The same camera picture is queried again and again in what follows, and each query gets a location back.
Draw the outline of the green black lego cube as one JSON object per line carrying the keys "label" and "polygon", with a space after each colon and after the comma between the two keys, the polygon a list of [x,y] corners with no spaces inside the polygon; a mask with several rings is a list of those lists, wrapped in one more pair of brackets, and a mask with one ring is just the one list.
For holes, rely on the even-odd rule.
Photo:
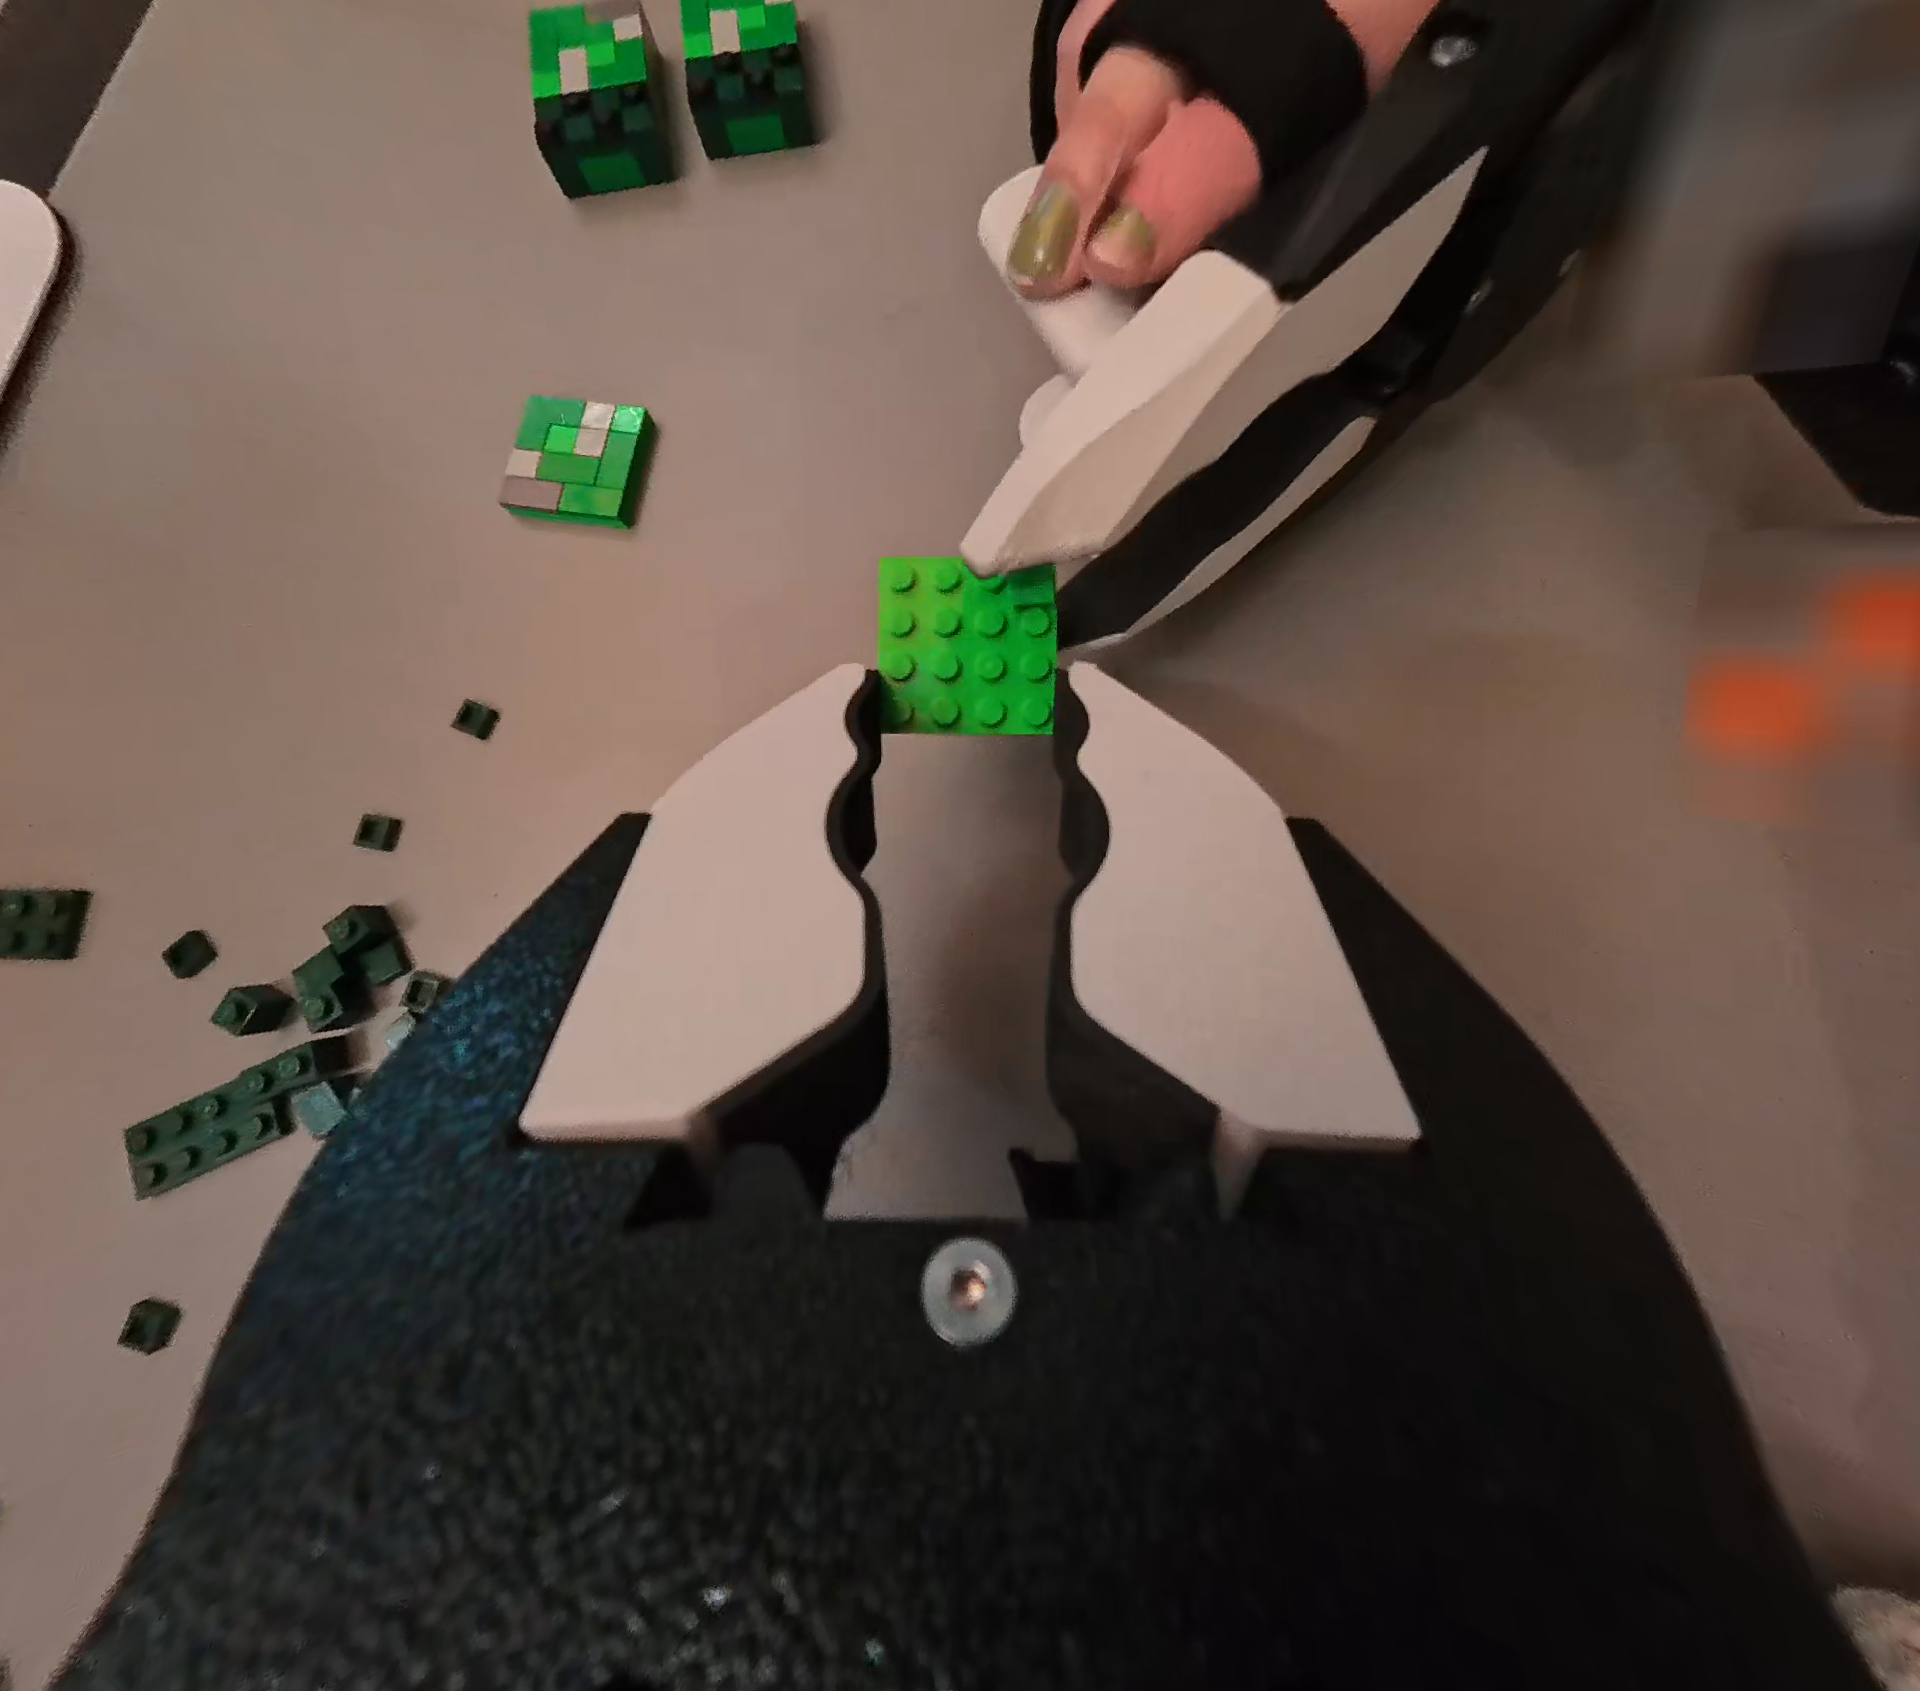
{"label": "green black lego cube", "polygon": [[711,165],[810,149],[818,123],[796,0],[677,0],[683,95]]}
{"label": "green black lego cube", "polygon": [[675,183],[660,49],[641,0],[537,9],[525,37],[533,139],[567,201]]}

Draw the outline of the bright green square lego plate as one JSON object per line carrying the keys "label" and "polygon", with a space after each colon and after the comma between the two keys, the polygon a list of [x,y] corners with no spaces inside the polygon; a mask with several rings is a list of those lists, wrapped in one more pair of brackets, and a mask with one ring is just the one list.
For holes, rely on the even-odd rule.
{"label": "bright green square lego plate", "polygon": [[955,556],[876,566],[879,726],[894,736],[1044,740],[1053,732],[1058,616],[1003,608]]}

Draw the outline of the orange brick separator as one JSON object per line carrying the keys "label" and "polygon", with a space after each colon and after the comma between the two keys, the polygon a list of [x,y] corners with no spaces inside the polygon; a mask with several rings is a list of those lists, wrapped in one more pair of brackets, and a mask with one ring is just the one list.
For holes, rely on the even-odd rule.
{"label": "orange brick separator", "polygon": [[1685,728],[1700,752],[1728,764],[1913,768],[1916,574],[1868,570],[1752,592],[1701,642]]}

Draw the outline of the person's right hand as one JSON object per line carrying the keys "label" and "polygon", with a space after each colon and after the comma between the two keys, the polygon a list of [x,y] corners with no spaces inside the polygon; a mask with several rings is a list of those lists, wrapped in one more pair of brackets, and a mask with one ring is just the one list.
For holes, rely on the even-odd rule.
{"label": "person's right hand", "polygon": [[[1077,0],[1058,43],[1058,133],[1003,262],[1031,302],[1152,286],[1260,193],[1254,137],[1183,69],[1130,47],[1082,63],[1111,3]],[[1322,3],[1377,93],[1441,0]]]}

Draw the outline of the pile of dark green lego pieces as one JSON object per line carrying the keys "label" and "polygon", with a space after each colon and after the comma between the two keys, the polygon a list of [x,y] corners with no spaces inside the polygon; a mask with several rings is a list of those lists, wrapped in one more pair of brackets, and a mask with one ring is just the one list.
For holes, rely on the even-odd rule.
{"label": "pile of dark green lego pieces", "polygon": [[452,988],[420,964],[393,904],[344,906],[290,974],[218,998],[209,1026],[242,1062],[122,1132],[132,1200],[174,1196],[297,1136],[322,1142]]}

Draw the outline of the white book stand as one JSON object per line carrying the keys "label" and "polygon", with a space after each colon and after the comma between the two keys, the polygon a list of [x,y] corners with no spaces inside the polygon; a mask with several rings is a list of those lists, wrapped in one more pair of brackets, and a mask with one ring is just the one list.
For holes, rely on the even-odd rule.
{"label": "white book stand", "polygon": [[66,228],[33,191],[1,181],[1,398],[11,390],[68,252]]}

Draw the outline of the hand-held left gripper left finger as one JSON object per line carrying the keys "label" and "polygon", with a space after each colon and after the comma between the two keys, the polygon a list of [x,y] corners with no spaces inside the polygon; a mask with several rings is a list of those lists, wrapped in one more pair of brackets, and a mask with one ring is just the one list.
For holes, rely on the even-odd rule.
{"label": "hand-held left gripper left finger", "polygon": [[891,1070],[876,850],[879,684],[828,670],[660,796],[520,1132],[708,1172],[779,1150],[823,1208]]}

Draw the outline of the dark green lego plate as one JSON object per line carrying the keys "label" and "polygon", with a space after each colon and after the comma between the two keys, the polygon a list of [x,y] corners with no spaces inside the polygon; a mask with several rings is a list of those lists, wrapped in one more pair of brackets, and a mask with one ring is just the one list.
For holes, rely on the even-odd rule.
{"label": "dark green lego plate", "polygon": [[83,888],[4,888],[4,962],[70,962],[83,938],[92,894]]}

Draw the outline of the green grey tiled lego square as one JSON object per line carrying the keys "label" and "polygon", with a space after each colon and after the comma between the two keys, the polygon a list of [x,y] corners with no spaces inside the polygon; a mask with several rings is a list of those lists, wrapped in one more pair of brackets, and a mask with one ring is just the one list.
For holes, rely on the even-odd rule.
{"label": "green grey tiled lego square", "polygon": [[529,396],[495,504],[522,520],[633,530],[658,434],[641,406]]}

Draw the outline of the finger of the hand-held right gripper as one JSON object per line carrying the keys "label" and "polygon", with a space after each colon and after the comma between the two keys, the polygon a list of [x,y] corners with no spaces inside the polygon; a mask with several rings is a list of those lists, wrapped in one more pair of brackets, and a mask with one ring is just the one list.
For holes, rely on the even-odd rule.
{"label": "finger of the hand-held right gripper", "polygon": [[1353,464],[1377,420],[1360,390],[1284,394],[1067,580],[1059,648],[1113,646],[1204,594]]}
{"label": "finger of the hand-held right gripper", "polygon": [[1482,163],[1463,161],[1295,302],[1224,250],[1194,254],[1020,446],[957,548],[971,572],[1111,548],[1284,392],[1350,360],[1426,272]]}

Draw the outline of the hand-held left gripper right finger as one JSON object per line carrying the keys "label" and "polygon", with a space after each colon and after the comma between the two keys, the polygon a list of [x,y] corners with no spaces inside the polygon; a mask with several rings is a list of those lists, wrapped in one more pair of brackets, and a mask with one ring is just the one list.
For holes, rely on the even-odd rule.
{"label": "hand-held left gripper right finger", "polygon": [[1099,1192],[1173,1174],[1230,1214],[1272,1152],[1421,1128],[1279,806],[1096,664],[1056,696],[1053,1108]]}

